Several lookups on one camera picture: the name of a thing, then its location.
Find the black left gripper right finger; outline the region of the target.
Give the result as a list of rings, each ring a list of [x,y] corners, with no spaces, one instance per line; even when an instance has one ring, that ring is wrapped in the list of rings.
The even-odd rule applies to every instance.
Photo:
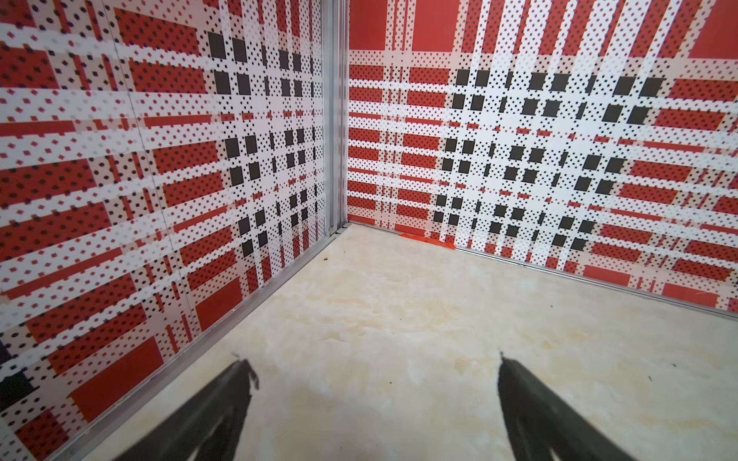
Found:
[[[630,460],[519,361],[503,357],[498,393],[517,460]]]

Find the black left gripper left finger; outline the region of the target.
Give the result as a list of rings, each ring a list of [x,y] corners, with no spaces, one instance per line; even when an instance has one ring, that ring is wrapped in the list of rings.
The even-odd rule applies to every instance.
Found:
[[[236,361],[119,460],[233,460],[259,377]]]

